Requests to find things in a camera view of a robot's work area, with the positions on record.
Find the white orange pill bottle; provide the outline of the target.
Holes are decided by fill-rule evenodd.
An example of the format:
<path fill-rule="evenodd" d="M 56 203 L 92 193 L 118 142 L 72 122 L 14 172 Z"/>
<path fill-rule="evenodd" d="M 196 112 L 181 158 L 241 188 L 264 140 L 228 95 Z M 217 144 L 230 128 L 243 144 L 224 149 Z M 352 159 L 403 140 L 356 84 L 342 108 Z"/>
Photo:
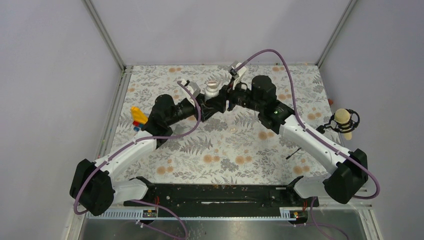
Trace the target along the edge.
<path fill-rule="evenodd" d="M 212 88 L 210 86 L 207 86 L 205 88 L 204 92 L 204 99 L 207 101 L 209 99 L 215 98 L 219 95 L 219 89 L 218 88 Z"/>

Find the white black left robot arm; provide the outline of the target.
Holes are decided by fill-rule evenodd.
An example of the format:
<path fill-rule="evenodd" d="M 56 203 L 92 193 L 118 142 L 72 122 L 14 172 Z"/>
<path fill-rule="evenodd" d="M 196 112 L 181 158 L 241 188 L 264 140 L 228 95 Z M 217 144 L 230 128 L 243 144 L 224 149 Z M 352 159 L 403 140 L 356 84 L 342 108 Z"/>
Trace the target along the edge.
<path fill-rule="evenodd" d="M 168 94 L 158 96 L 148 119 L 135 137 L 119 149 L 95 161 L 83 159 L 76 167 L 69 194 L 74 198 L 76 215 L 87 212 L 98 216 L 112 204 L 138 200 L 148 206 L 155 192 L 138 178 L 116 181 L 129 166 L 161 147 L 166 141 L 191 134 L 200 124 L 216 113 L 226 110 L 225 94 L 208 97 L 200 93 L 174 103 Z"/>

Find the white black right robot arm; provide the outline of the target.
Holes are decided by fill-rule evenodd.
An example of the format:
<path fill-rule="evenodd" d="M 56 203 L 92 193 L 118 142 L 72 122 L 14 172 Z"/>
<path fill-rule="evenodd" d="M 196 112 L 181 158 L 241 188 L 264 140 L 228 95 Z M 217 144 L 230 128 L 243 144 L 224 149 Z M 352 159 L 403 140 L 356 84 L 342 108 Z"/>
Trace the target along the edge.
<path fill-rule="evenodd" d="M 251 88 L 243 82 L 218 87 L 208 81 L 205 104 L 219 111 L 240 106 L 258 112 L 261 124 L 274 133 L 289 139 L 315 158 L 327 171 L 313 177 L 298 177 L 289 186 L 287 201 L 301 205 L 307 198 L 331 197 L 347 204 L 368 181 L 367 155 L 360 149 L 351 151 L 325 137 L 298 118 L 295 111 L 277 99 L 276 86 L 266 75 L 252 79 Z"/>

